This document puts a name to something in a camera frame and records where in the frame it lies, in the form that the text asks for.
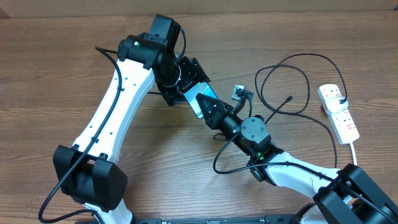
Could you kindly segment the Samsung Galaxy smartphone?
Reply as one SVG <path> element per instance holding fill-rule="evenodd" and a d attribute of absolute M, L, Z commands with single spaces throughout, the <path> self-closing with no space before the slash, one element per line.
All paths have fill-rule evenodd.
<path fill-rule="evenodd" d="M 202 108 L 200 107 L 203 96 L 218 99 L 217 94 L 208 82 L 195 84 L 191 89 L 184 93 L 183 96 L 187 100 L 188 104 L 190 105 L 198 119 L 203 118 Z"/>

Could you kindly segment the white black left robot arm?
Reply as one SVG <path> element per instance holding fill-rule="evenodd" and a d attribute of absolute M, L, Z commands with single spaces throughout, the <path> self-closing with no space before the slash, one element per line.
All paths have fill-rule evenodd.
<path fill-rule="evenodd" d="M 71 147 L 53 155 L 57 187 L 95 223 L 133 223 L 123 197 L 127 175 L 118 167 L 121 146 L 144 97 L 157 86 L 168 105 L 186 101 L 197 118 L 203 114 L 196 96 L 214 96 L 210 80 L 197 59 L 174 51 L 184 31 L 172 18 L 156 15 L 149 32 L 123 39 L 118 50 L 104 55 L 115 67 L 98 109 Z"/>

